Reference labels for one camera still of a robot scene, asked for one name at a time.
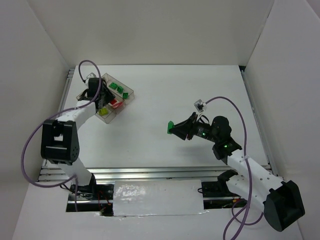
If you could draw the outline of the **lime square lego brick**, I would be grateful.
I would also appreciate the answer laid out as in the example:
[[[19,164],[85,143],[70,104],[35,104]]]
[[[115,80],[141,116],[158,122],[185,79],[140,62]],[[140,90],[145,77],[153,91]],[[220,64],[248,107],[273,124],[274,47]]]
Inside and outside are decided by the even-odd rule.
[[[108,111],[108,109],[107,108],[101,108],[99,111],[98,111],[98,114],[100,115],[100,116],[106,116],[106,115],[108,115],[109,114],[109,111]]]

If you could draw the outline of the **red long lego brick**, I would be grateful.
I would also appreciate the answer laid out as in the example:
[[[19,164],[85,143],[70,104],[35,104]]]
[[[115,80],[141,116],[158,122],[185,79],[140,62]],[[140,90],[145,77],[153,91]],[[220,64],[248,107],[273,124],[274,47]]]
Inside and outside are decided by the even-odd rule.
[[[111,107],[112,107],[113,109],[122,108],[123,106],[124,106],[124,103],[123,103],[123,102],[119,102],[118,104],[111,105]]]

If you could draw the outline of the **green lego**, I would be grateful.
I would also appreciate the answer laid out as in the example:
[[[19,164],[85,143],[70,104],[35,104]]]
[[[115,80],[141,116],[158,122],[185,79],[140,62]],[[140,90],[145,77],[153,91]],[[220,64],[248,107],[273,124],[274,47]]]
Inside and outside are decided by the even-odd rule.
[[[127,92],[124,92],[123,94],[122,94],[122,98],[123,99],[127,99],[129,97],[129,94],[127,93]]]

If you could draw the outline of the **small green lego brick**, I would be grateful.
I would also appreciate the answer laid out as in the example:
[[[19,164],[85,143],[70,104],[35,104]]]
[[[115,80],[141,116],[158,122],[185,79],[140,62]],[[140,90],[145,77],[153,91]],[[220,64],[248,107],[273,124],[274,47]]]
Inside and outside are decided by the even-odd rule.
[[[124,88],[119,85],[119,86],[117,87],[117,92],[120,93],[120,94],[122,94],[123,91],[124,91]]]

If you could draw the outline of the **green rounded lego brick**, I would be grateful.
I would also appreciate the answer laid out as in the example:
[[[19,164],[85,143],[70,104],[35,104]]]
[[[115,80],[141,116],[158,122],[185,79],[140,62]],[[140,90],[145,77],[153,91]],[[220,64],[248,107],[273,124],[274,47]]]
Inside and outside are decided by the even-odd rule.
[[[171,135],[171,129],[173,129],[175,127],[175,124],[172,122],[172,121],[169,121],[168,124],[167,124],[167,133],[169,135]]]

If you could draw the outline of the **green square lego brick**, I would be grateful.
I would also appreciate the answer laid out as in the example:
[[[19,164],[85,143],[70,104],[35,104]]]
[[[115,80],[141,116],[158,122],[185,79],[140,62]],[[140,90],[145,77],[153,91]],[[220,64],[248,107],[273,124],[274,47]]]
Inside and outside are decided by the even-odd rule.
[[[108,87],[113,90],[116,90],[118,88],[118,85],[115,82],[112,82]]]

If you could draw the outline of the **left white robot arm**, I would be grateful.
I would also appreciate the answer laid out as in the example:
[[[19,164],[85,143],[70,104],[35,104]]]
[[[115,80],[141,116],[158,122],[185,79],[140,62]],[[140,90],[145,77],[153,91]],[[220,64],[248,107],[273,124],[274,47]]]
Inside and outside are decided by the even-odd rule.
[[[45,120],[42,125],[40,154],[43,159],[57,165],[71,180],[70,190],[87,196],[97,194],[97,182],[80,160],[78,130],[91,117],[115,99],[106,81],[93,77],[75,107],[56,119]]]

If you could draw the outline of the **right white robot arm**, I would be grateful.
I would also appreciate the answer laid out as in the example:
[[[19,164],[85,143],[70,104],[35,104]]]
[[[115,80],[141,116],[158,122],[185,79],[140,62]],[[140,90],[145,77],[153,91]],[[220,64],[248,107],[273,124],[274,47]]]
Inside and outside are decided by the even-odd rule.
[[[232,129],[226,117],[216,116],[212,123],[204,123],[198,121],[198,115],[193,112],[178,124],[170,121],[167,132],[182,140],[197,136],[213,142],[215,158],[231,167],[219,176],[227,189],[244,199],[250,197],[251,203],[276,231],[283,231],[305,215],[298,185],[292,180],[285,182],[251,157],[245,157],[242,147],[231,137]]]

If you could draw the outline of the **red rounded lego brick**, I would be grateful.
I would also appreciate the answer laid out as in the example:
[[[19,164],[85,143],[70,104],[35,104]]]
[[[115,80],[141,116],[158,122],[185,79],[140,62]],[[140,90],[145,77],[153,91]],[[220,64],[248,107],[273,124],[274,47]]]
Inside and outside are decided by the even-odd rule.
[[[113,106],[113,105],[116,105],[116,104],[118,104],[118,103],[119,103],[118,100],[113,99],[113,100],[111,100],[111,101],[109,102],[109,105]]]

